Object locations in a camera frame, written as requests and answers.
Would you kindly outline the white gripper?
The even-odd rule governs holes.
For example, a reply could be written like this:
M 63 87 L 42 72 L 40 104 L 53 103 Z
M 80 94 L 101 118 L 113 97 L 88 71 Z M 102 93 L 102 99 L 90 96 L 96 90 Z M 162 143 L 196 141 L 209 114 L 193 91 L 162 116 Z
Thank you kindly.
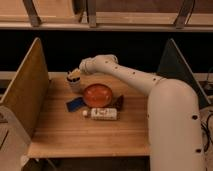
M 80 62 L 79 68 L 75 68 L 72 71 L 67 72 L 67 77 L 72 78 L 74 76 L 80 76 L 80 74 L 93 74 L 94 68 L 93 68 L 93 59 L 92 58 L 85 58 Z

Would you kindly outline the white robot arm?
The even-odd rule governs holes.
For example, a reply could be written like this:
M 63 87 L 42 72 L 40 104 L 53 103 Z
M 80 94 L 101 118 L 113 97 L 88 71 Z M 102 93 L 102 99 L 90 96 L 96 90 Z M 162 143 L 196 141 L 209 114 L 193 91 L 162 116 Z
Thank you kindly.
M 83 59 L 67 79 L 78 86 L 82 74 L 97 72 L 148 96 L 150 171 L 206 171 L 198 96 L 190 85 L 121 66 L 114 55 Z

